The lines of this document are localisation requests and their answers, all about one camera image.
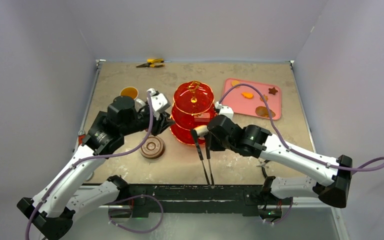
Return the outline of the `black serving tongs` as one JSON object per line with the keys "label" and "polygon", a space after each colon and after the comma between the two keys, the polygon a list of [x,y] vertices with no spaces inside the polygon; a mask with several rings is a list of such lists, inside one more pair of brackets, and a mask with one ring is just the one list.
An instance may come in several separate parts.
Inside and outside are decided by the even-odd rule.
{"label": "black serving tongs", "polygon": [[[215,180],[214,180],[212,166],[211,166],[211,153],[210,153],[210,146],[211,146],[212,136],[208,132],[208,134],[205,135],[204,137],[198,137],[196,135],[196,132],[194,131],[194,128],[190,130],[190,134],[192,136],[192,139],[193,139],[194,145],[196,147],[199,159],[201,161],[201,165],[202,165],[202,168],[203,168],[203,172],[204,172],[204,176],[205,176],[206,182],[207,182],[207,184],[208,184],[208,186],[210,188],[214,189],[215,188]],[[200,138],[204,139],[205,156],[206,156],[206,159],[207,159],[209,174],[207,172],[207,169],[206,169],[206,166],[205,166],[205,163],[204,163],[203,151],[202,151],[202,149],[200,147],[200,143],[199,143],[199,139]]]}

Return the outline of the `yellow frosted donut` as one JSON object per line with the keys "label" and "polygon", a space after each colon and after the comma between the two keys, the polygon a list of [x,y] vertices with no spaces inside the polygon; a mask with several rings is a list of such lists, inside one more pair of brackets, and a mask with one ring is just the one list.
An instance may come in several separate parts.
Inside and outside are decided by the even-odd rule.
{"label": "yellow frosted donut", "polygon": [[199,138],[204,138],[209,133],[207,125],[200,125],[193,129]]}

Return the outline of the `pink layered cake slice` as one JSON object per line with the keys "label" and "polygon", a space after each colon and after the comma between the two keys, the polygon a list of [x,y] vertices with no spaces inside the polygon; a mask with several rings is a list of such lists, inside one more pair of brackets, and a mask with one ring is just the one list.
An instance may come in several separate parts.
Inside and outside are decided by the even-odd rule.
{"label": "pink layered cake slice", "polygon": [[211,111],[206,111],[206,112],[203,112],[199,115],[196,116],[197,119],[199,119],[200,121],[209,121],[210,119],[212,119],[214,117],[214,113],[211,112]]}

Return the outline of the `pink serving tray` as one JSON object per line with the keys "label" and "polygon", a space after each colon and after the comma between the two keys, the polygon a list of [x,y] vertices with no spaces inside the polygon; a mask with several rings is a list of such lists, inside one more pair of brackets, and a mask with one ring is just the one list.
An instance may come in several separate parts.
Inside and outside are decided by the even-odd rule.
{"label": "pink serving tray", "polygon": [[[268,96],[268,106],[269,109],[275,112],[276,116],[272,119],[279,120],[282,115],[282,91],[280,87],[273,84],[261,83],[256,81],[247,81],[236,78],[228,78],[224,82],[222,94],[224,95],[229,89],[232,88],[231,81],[237,80],[240,81],[241,84],[248,84],[255,87],[261,94]],[[278,93],[276,95],[269,94],[269,88],[276,87],[278,89]],[[241,93],[247,92],[252,93],[254,95],[253,99],[244,98]],[[260,95],[250,87],[247,86],[238,86],[234,88],[222,101],[222,104],[228,106],[233,109],[234,113],[248,115],[253,117],[258,117],[255,113],[255,109],[258,106],[264,106],[263,101],[260,100]]]}

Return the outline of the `red three-tier cake stand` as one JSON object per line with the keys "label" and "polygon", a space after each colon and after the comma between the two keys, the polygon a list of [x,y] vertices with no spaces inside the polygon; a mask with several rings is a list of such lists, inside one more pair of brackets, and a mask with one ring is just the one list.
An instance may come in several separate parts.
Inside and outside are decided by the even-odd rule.
{"label": "red three-tier cake stand", "polygon": [[214,93],[208,84],[200,81],[180,84],[173,95],[171,117],[175,124],[170,127],[172,135],[182,144],[194,145],[190,130],[207,125],[211,120],[202,121],[196,116],[204,112],[213,112],[215,117],[217,114],[214,102]]}

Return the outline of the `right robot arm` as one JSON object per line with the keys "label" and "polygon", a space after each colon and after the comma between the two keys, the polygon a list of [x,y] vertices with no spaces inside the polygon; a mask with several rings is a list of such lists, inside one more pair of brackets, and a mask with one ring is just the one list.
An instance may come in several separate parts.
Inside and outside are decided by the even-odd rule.
{"label": "right robot arm", "polygon": [[278,199],[309,197],[345,208],[349,195],[352,167],[349,156],[328,157],[293,144],[284,146],[278,135],[257,125],[240,127],[225,115],[213,118],[207,129],[215,150],[231,150],[243,157],[268,160],[296,170],[303,177],[270,177],[264,182],[260,196],[268,204]]}

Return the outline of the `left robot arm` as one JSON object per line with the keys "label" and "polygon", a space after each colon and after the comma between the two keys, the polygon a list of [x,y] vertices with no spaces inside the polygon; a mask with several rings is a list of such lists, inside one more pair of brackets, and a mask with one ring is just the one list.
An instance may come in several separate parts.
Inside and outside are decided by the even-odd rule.
{"label": "left robot arm", "polygon": [[76,195],[84,181],[107,159],[118,157],[125,137],[141,131],[148,136],[161,134],[174,122],[167,109],[167,97],[153,90],[140,108],[129,96],[118,96],[100,111],[71,160],[58,175],[34,197],[24,197],[17,208],[48,240],[61,239],[79,218],[94,209],[132,199],[129,184],[120,176],[110,176],[92,190]]}

